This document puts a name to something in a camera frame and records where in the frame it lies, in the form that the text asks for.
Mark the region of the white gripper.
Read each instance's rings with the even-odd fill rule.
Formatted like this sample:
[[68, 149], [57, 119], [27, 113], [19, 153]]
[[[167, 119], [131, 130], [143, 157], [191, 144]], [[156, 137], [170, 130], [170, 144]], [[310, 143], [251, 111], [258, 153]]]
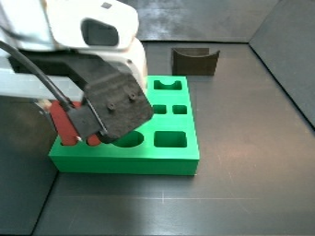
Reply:
[[[49, 78], [71, 100], [79, 101], [83, 98], [84, 92], [67, 77]], [[15, 73], [7, 57], [3, 56], [0, 56], [0, 95], [39, 99], [36, 101], [39, 112], [47, 118], [51, 117], [49, 100], [55, 99], [55, 95], [33, 75]]]

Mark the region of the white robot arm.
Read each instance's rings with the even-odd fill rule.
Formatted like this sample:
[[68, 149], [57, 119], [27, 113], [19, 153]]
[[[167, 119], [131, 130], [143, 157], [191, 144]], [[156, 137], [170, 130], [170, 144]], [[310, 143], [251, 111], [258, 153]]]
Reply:
[[119, 0], [0, 0], [0, 41], [33, 53], [98, 55], [147, 86], [136, 10]]

